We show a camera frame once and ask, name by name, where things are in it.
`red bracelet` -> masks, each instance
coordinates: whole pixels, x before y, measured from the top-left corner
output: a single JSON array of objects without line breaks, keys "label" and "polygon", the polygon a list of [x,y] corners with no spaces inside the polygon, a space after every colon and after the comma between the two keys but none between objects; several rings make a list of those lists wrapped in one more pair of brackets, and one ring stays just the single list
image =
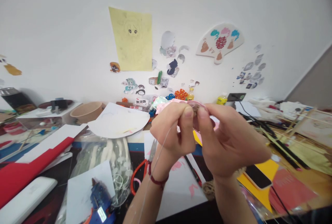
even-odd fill
[{"label": "red bracelet", "polygon": [[157,185],[160,185],[161,189],[164,190],[164,184],[167,182],[168,180],[168,177],[169,177],[169,174],[167,176],[167,178],[164,180],[164,181],[157,181],[153,178],[153,176],[151,175],[151,163],[150,161],[148,161],[148,166],[149,166],[149,176],[151,176],[151,181],[154,183],[154,184],[157,184]]}]

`yellow paper sheet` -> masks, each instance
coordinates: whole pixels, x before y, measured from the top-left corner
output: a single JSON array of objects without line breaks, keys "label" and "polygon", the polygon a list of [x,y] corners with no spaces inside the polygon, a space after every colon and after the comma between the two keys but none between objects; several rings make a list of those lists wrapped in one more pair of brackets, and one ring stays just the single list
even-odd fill
[{"label": "yellow paper sheet", "polygon": [[[271,181],[273,181],[273,178],[276,175],[279,167],[279,165],[271,159],[262,164],[256,164],[256,166]],[[238,177],[238,181],[242,183],[242,185],[245,186],[246,189],[249,190],[270,212],[272,212],[272,208],[269,201],[270,188],[264,190],[257,189],[244,174]]]},{"label": "yellow paper sheet", "polygon": [[152,16],[109,7],[122,71],[152,70]]}]

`black phone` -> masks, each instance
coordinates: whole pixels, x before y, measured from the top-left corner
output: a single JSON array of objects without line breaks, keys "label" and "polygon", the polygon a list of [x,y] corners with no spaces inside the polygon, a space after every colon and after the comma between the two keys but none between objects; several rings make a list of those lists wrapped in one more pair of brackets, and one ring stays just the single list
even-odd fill
[{"label": "black phone", "polygon": [[256,165],[248,166],[244,174],[258,189],[266,189],[272,186],[271,180]]}]

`yellow bottle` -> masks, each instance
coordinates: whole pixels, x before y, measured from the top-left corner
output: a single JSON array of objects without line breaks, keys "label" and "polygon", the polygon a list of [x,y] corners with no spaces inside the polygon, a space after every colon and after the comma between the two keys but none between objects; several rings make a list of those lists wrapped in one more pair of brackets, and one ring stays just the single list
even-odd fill
[{"label": "yellow bottle", "polygon": [[189,93],[188,93],[188,96],[187,96],[187,100],[194,100],[194,88],[193,87],[191,87],[190,89],[189,89],[190,91],[189,91]]},{"label": "yellow bottle", "polygon": [[222,93],[221,96],[218,97],[217,99],[217,104],[218,105],[225,105],[227,102],[227,93]]}]

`black canister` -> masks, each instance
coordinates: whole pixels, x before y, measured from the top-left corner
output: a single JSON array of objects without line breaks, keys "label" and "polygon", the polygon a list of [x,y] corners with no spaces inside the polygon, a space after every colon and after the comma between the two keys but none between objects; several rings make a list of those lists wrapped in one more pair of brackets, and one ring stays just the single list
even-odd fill
[{"label": "black canister", "polygon": [[30,112],[37,108],[28,96],[13,87],[0,89],[0,95],[19,114]]}]

